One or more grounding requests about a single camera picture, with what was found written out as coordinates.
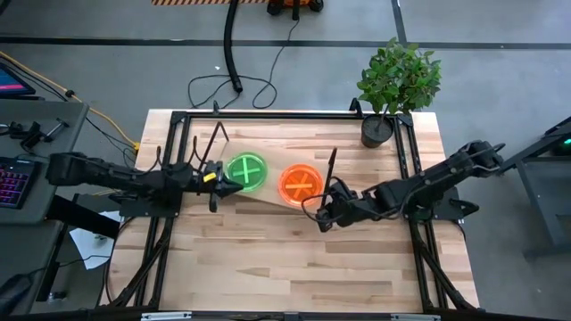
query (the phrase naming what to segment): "concrete floor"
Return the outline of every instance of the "concrete floor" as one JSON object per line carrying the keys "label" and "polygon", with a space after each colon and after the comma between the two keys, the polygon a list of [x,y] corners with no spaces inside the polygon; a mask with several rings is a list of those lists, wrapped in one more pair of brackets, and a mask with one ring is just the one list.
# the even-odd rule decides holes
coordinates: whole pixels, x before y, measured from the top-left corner
{"label": "concrete floor", "polygon": [[[571,42],[571,33],[564,32],[571,28],[571,4],[565,0],[401,0],[401,8],[411,42]],[[226,10],[225,5],[153,7],[150,0],[19,0],[0,17],[0,36],[220,40]],[[236,17],[235,39],[286,39],[293,26],[290,17],[289,12],[269,17],[262,4],[243,5]],[[390,0],[327,0],[321,14],[302,12],[293,39],[387,41],[396,34]],[[219,46],[0,45],[0,49],[73,88],[131,137],[141,135],[148,109],[187,108],[190,78],[225,72]],[[267,78],[278,50],[235,47],[238,71]],[[279,95],[272,109],[347,109],[359,92],[354,84],[360,70],[374,52],[362,47],[286,48],[274,75]],[[443,85],[430,111],[437,113],[448,154],[467,141],[487,139],[506,143],[502,154],[509,157],[569,116],[571,51],[438,50],[435,55],[443,61]],[[205,81],[193,95],[200,100],[218,83]],[[261,87],[244,85],[233,108],[251,108]],[[228,87],[217,99],[226,102],[232,97]],[[91,119],[112,132],[96,116]],[[122,162],[121,154],[89,126],[84,127],[77,150]],[[459,189],[465,199],[481,206],[465,228],[482,308],[571,319],[571,256],[535,262],[522,256],[523,250],[543,245],[537,239],[547,238],[516,173],[471,179]]]}

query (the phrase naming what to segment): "computer monitor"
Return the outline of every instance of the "computer monitor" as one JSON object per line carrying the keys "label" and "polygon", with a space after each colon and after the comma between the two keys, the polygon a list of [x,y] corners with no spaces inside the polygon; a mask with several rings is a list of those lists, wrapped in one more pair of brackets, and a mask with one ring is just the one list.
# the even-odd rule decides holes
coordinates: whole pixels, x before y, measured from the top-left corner
{"label": "computer monitor", "polygon": [[0,63],[0,98],[14,98],[35,93],[34,88]]}

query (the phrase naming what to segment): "colorful backlit keyboard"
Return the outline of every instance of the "colorful backlit keyboard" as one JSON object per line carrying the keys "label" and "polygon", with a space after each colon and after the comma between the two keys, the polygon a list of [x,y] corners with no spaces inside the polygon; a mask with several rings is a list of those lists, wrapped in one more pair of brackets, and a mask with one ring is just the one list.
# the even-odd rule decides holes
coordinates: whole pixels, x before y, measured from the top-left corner
{"label": "colorful backlit keyboard", "polygon": [[0,157],[0,208],[21,209],[40,163]]}

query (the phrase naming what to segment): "white paper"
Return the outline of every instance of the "white paper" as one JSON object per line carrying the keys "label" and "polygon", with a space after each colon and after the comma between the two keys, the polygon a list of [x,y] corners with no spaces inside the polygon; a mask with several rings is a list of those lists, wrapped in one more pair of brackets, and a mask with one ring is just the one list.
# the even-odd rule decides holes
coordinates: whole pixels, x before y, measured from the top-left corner
{"label": "white paper", "polygon": [[[118,210],[113,212],[104,211],[99,214],[118,222],[121,222],[122,220]],[[86,265],[86,269],[97,268],[109,259],[100,257],[87,258],[93,255],[110,257],[112,254],[112,238],[96,235],[81,228],[76,228],[73,231],[70,231],[70,235],[71,239],[73,239],[73,242],[78,247],[81,258],[84,259],[83,263]]]}

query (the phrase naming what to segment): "black plant pot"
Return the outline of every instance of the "black plant pot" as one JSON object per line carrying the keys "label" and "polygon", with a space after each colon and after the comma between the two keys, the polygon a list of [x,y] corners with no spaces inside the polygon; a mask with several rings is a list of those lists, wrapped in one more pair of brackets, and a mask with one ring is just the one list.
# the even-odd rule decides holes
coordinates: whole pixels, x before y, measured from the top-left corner
{"label": "black plant pot", "polygon": [[393,135],[393,124],[385,117],[381,123],[381,115],[368,115],[360,125],[360,141],[368,148],[376,148]]}

